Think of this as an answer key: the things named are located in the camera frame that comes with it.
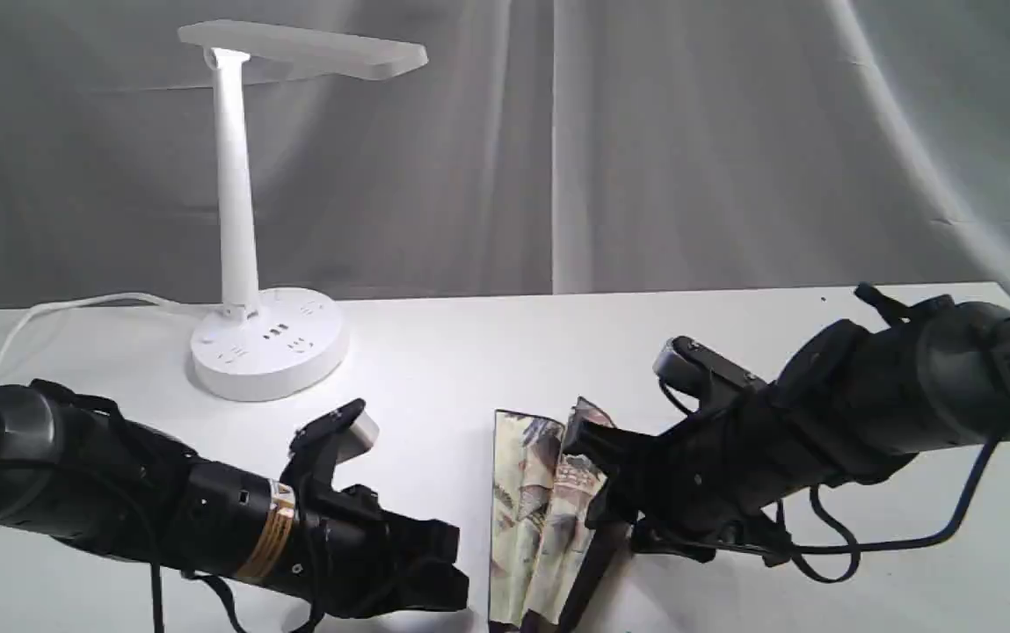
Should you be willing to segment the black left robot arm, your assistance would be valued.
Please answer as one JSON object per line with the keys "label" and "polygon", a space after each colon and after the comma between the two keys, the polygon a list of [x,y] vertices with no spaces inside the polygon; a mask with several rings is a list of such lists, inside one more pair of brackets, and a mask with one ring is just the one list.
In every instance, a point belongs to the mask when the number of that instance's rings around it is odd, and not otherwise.
{"label": "black left robot arm", "polygon": [[333,489],[337,466],[369,449],[365,422],[363,399],[324,413],[296,430],[282,473],[265,477],[200,456],[106,397],[3,385],[0,526],[146,564],[156,632],[164,569],[210,586],[236,632],[230,581],[307,602],[301,632],[325,616],[459,612],[459,528],[389,512],[368,486]]}

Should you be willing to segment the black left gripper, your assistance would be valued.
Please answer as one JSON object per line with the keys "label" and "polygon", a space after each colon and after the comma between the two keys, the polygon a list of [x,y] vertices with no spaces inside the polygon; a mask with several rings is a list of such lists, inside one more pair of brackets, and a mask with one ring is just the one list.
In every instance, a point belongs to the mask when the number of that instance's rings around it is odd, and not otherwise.
{"label": "black left gripper", "polygon": [[452,565],[461,539],[456,525],[389,512],[363,485],[336,491],[323,482],[300,482],[296,492],[309,621],[468,607],[469,577]]}

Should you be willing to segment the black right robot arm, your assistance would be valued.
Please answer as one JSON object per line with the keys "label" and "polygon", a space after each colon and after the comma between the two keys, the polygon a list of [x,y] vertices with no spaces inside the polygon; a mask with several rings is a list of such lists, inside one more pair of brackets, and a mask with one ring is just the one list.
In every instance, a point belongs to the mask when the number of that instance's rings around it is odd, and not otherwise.
{"label": "black right robot arm", "polygon": [[[808,556],[932,548],[957,533],[988,460],[1010,441],[1010,309],[941,294],[913,305],[875,286],[855,289],[885,321],[841,319],[761,380],[678,336],[653,370],[673,404],[697,401],[660,435],[581,422],[565,453],[589,458],[605,482],[587,528],[629,525],[636,553],[692,558],[718,550],[776,566]],[[939,532],[862,543],[819,490],[883,484],[918,455],[966,446],[979,454]]]}

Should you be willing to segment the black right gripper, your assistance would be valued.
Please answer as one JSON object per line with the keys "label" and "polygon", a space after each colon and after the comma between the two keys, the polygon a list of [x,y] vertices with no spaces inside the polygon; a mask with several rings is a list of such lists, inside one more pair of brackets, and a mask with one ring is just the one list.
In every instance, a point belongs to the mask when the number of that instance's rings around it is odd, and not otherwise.
{"label": "black right gripper", "polygon": [[[601,486],[585,527],[636,525],[630,536],[635,554],[706,564],[724,545],[766,564],[785,564],[788,534],[762,509],[837,478],[839,465],[774,405],[774,386],[749,391],[658,436],[646,456],[624,470],[633,478],[608,478]],[[566,429],[562,453],[617,476],[645,446],[642,433],[580,419]]]}

